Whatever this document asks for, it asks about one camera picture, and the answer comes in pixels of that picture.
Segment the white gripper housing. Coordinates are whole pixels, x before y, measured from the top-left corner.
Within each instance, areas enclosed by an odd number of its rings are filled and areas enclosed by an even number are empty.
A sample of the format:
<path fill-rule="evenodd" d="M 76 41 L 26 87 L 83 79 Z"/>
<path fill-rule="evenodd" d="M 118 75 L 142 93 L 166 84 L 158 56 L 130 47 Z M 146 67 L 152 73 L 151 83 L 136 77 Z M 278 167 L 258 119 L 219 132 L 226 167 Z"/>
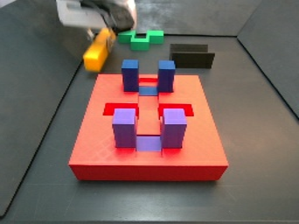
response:
<path fill-rule="evenodd" d="M 66 26 L 110 28 L 115 33 L 136 28 L 135 0 L 56 0 L 56 7 Z"/>

